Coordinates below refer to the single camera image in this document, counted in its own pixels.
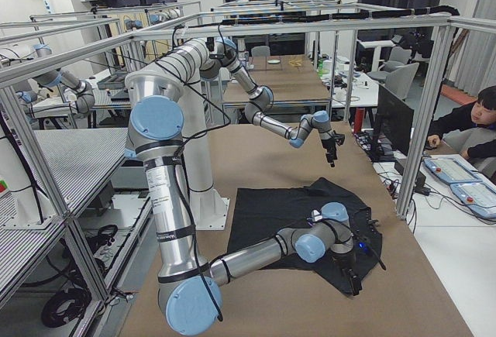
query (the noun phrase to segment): black monitor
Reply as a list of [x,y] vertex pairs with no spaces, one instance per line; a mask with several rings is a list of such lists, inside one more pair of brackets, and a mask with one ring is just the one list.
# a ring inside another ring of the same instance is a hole
[[404,155],[408,155],[413,113],[414,110],[404,101],[382,85],[379,85],[377,114],[375,117],[372,144],[370,145],[370,156],[373,161],[381,160],[381,157],[384,155],[384,149],[381,147],[381,144],[387,144],[388,140],[391,143],[392,149],[399,150]]

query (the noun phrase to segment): brown table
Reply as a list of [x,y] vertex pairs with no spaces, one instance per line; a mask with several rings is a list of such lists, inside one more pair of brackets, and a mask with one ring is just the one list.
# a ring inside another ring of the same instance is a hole
[[[215,186],[232,204],[226,230],[199,232],[199,248],[209,259],[226,251],[238,187],[300,187],[322,176],[372,207],[384,234],[382,259],[387,271],[372,269],[356,297],[345,297],[309,271],[256,271],[221,288],[224,322],[216,322],[204,335],[471,336],[407,225],[396,217],[391,198],[353,141],[349,126],[333,125],[346,133],[335,168],[325,162],[316,132],[298,150],[287,140],[251,125],[210,133]],[[157,255],[121,337],[178,335],[157,307],[159,269]]]
[[[276,56],[269,59],[281,59],[281,64],[268,64],[266,57],[253,57],[254,70],[251,77],[259,85],[266,85],[274,93],[274,105],[328,105],[329,91],[322,85],[313,69],[312,62],[305,56]],[[248,102],[248,96],[238,83],[229,82],[223,95],[225,107],[242,108]]]

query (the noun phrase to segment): curtain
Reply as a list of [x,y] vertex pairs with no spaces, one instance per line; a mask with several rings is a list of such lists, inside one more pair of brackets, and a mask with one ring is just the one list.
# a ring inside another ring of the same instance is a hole
[[[494,0],[478,0],[474,18],[496,19]],[[496,35],[470,31],[463,50],[455,86],[477,97],[482,89],[496,85]]]

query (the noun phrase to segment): chair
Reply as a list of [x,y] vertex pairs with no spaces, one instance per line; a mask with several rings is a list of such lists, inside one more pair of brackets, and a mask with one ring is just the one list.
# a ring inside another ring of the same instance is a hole
[[412,51],[410,49],[393,46],[389,58],[380,67],[380,70],[368,72],[367,75],[375,81],[384,82],[391,72],[406,65],[409,62],[411,55]]
[[413,78],[419,68],[419,63],[406,64],[392,71],[386,77],[384,86],[396,94],[401,100],[405,100],[412,86]]
[[[469,147],[494,139],[496,139],[496,132],[484,128],[472,128],[463,132],[450,132],[443,137],[443,141],[458,153]],[[469,162],[487,178],[491,178],[494,172],[496,172],[496,156],[470,159]]]
[[[270,57],[270,47],[267,45],[255,46],[251,49],[252,57]],[[265,60],[265,69],[267,69],[267,58]]]

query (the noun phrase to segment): black hair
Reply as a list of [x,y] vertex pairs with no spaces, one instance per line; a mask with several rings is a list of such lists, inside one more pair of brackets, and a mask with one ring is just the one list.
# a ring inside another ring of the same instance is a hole
[[480,91],[477,96],[477,103],[483,105],[488,110],[496,110],[496,85]]

